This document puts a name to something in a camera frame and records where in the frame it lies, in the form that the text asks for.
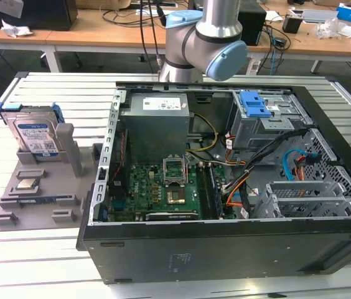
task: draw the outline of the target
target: motherboard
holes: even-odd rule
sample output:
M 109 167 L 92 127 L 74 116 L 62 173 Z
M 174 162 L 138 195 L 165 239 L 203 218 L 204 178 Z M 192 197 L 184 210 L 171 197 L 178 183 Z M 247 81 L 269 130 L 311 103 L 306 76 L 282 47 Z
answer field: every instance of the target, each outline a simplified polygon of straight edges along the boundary
M 169 183 L 183 173 L 185 181 Z M 222 166 L 188 165 L 183 171 L 174 164 L 134 164 L 126 200 L 112 198 L 108 217 L 123 222 L 218 219 L 219 190 L 226 182 Z

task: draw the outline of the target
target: hard drive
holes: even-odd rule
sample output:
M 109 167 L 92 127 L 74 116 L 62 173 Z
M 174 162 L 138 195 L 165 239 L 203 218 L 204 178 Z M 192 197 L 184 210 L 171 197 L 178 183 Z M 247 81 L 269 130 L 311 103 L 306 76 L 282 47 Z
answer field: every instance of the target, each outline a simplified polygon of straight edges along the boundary
M 39 157 L 54 157 L 63 151 L 63 146 L 55 136 L 58 123 L 64 119 L 60 107 L 23 106 L 22 104 L 0 103 L 0 115 L 14 134 L 19 151 Z

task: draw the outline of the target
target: white slatted table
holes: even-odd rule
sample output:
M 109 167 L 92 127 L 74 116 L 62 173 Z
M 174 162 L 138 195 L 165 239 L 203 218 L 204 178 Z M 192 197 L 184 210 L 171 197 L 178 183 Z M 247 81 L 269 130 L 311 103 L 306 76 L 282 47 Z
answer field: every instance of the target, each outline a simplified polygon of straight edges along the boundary
M 116 81 L 152 81 L 151 75 L 40 74 L 14 79 L 1 100 L 60 105 L 75 126 L 80 146 L 104 136 Z M 241 83 L 305 85 L 351 144 L 351 96 L 322 77 L 235 77 Z M 16 165 L 17 143 L 0 120 L 0 196 Z M 351 298 L 351 264 L 333 275 L 106 286 L 88 255 L 75 249 L 78 229 L 0 232 L 0 297 L 3 298 Z

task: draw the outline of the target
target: floor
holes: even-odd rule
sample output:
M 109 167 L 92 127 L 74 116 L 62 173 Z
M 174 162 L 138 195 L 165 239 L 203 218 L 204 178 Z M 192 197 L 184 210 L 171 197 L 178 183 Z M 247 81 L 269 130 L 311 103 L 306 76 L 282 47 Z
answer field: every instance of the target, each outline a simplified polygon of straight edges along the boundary
M 5 50 L 3 56 L 16 71 L 48 72 L 40 65 L 40 52 Z M 105 73 L 149 73 L 147 62 L 139 62 L 134 54 L 94 54 L 80 53 L 82 67 L 77 68 L 73 53 L 61 53 L 60 61 L 64 72 L 105 72 Z M 98 55 L 103 56 L 104 66 L 98 68 Z M 155 66 L 155 57 L 150 56 Z M 314 76 L 310 73 L 313 61 L 285 60 L 278 68 L 276 75 Z M 240 74 L 246 72 L 246 66 Z M 268 75 L 268 69 L 262 69 L 260 75 Z M 5 91 L 15 72 L 9 68 L 3 59 L 0 59 L 0 94 Z M 351 93 L 351 68 L 345 62 L 322 63 L 318 76 L 335 77 Z

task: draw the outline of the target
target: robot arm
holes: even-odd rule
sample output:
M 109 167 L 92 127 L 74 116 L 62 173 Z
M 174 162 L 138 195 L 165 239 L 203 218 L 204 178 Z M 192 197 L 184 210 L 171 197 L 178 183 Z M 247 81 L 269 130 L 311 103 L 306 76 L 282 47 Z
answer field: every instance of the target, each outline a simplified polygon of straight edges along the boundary
M 234 76 L 246 61 L 240 40 L 240 0 L 204 0 L 204 11 L 177 11 L 167 17 L 166 62 L 161 82 L 216 81 Z

